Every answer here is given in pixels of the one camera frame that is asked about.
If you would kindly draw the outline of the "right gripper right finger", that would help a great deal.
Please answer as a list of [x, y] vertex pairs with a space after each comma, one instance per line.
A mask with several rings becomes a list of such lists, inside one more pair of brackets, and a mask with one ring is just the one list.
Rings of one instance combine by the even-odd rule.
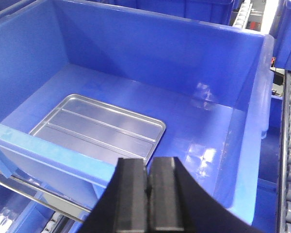
[[156, 157], [149, 174], [151, 233], [255, 233], [212, 198], [177, 157]]

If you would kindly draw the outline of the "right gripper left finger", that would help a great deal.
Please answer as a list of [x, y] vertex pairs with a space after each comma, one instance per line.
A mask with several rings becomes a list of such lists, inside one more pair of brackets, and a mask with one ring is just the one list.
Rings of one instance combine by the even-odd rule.
[[81, 226], [82, 233], [145, 233], [147, 175], [142, 159], [118, 159], [103, 195]]

